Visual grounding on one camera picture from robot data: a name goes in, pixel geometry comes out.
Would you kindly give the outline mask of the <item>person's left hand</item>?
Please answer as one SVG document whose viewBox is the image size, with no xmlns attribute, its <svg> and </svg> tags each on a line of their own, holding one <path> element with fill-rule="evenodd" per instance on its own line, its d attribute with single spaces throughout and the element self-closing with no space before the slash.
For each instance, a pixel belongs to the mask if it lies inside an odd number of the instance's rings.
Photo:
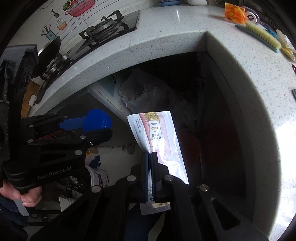
<svg viewBox="0 0 296 241">
<path fill-rule="evenodd" d="M 20 200 L 25 207 L 35 207 L 42 199 L 42 187 L 30 189 L 29 192 L 20 194 L 18 190 L 10 184 L 9 181 L 4 180 L 1 187 L 1 195 L 10 200 Z"/>
</svg>

